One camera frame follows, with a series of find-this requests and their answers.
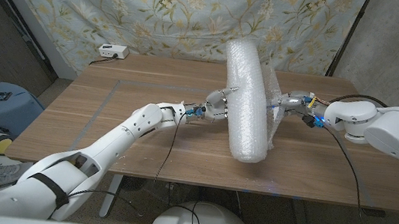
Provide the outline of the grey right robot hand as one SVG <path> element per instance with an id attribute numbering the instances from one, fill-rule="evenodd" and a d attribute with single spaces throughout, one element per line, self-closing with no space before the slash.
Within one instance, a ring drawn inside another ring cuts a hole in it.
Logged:
<path id="1" fill-rule="evenodd" d="M 314 94 L 307 91 L 291 91 L 283 95 L 269 97 L 266 103 L 268 109 L 284 109 L 286 116 L 289 115 L 310 115 L 311 109 L 308 105 L 314 99 Z"/>

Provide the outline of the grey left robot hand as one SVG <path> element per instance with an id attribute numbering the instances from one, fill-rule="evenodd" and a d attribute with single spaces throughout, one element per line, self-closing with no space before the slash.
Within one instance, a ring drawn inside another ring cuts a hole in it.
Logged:
<path id="1" fill-rule="evenodd" d="M 208 121 L 220 121 L 228 118 L 228 95 L 239 88 L 223 88 L 210 93 L 205 100 L 204 119 Z"/>

